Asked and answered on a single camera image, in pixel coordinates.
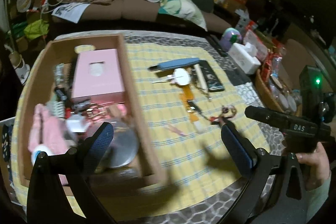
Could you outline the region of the person's right hand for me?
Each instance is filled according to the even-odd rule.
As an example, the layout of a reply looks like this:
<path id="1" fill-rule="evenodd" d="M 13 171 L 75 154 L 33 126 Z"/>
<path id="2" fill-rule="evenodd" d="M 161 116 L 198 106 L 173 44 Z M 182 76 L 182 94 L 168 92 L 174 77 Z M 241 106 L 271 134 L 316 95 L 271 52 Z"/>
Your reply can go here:
<path id="1" fill-rule="evenodd" d="M 330 164 L 327 153 L 321 142 L 312 153 L 297 153 L 300 164 L 310 167 L 309 176 L 306 180 L 306 190 L 314 190 L 322 186 L 330 177 Z"/>

